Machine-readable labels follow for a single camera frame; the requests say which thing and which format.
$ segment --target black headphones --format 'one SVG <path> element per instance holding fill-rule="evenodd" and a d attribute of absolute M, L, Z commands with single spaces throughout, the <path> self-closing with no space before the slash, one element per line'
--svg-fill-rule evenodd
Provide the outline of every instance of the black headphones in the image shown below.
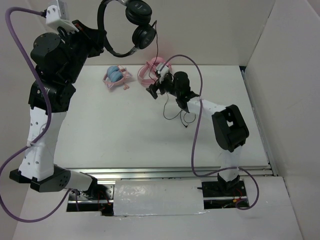
<path fill-rule="evenodd" d="M 98 9 L 97 15 L 97 23 L 99 30 L 105 30 L 104 16 L 107 4 L 113 0 L 103 0 Z M 151 7 L 142 0 L 117 0 L 121 4 L 126 6 L 125 16 L 126 18 L 134 25 L 138 25 L 138 27 L 134 30 L 132 35 L 132 42 L 134 47 L 125 54 L 120 54 L 114 51 L 111 47 L 107 35 L 104 39 L 104 47 L 110 52 L 113 56 L 118 58 L 124 58 L 134 54 L 139 49 L 145 49 L 148 47 L 152 41 L 155 39 L 157 34 L 154 29 L 157 21 L 153 23 L 151 26 L 150 20 L 152 15 Z"/>

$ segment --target black mounting base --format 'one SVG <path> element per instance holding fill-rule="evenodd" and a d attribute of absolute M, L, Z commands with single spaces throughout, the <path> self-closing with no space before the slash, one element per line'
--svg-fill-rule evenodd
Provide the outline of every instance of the black mounting base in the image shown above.
<path fill-rule="evenodd" d="M 10 179 L 19 184 L 30 184 L 30 188 L 39 193 L 59 192 L 65 188 L 70 180 L 71 173 L 69 170 L 54 165 L 53 175 L 38 181 L 36 178 L 29 179 L 21 175 L 19 169 L 10 172 Z"/>

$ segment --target cable connector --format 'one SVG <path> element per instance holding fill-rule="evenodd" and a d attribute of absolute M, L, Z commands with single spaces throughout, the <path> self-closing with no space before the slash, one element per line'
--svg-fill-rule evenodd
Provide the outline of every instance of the cable connector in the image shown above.
<path fill-rule="evenodd" d="M 30 140 L 28 140 L 28 141 L 26 142 L 26 146 L 27 146 L 28 148 L 31 148 L 33 145 L 34 145 L 34 143 L 33 143 L 32 141 L 30 141 Z"/>
<path fill-rule="evenodd" d="M 41 12 L 41 17 L 43 18 L 47 18 L 47 9 L 45 9 L 44 11 Z"/>
<path fill-rule="evenodd" d="M 164 66 L 164 64 L 161 62 L 156 66 L 155 70 L 155 75 L 157 78 L 159 78 L 159 83 L 161 84 L 165 79 L 166 74 L 169 73 L 170 69 L 167 65 Z"/>

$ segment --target pink toy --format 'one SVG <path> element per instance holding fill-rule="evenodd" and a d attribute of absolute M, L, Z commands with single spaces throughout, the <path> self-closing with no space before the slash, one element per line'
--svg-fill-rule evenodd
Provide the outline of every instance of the pink toy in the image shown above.
<path fill-rule="evenodd" d="M 123 89 L 127 90 L 130 87 L 125 84 L 125 81 L 128 80 L 129 78 L 132 77 L 132 74 L 128 72 L 126 67 L 123 67 L 121 65 L 117 66 L 119 68 L 119 71 L 122 73 L 123 78 L 121 78 L 119 81 L 116 82 L 111 82 L 110 79 L 108 78 L 108 74 L 106 73 L 102 79 L 104 84 L 107 86 L 108 89 L 111 89 L 113 86 L 119 86 L 119 85 L 124 85 Z"/>

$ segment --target black bracket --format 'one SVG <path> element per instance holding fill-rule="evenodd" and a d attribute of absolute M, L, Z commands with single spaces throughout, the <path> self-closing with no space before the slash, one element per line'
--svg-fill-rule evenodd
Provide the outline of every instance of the black bracket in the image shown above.
<path fill-rule="evenodd" d="M 246 143 L 249 130 L 236 105 L 227 106 L 225 110 L 212 115 L 215 139 L 219 146 L 231 153 Z"/>
<path fill-rule="evenodd" d="M 18 169 L 12 170 L 9 177 L 19 184 L 30 184 L 30 188 L 39 193 L 49 193 L 59 192 L 64 189 L 70 180 L 70 176 L 71 172 L 69 170 L 54 165 L 53 175 L 42 181 L 22 176 Z"/>

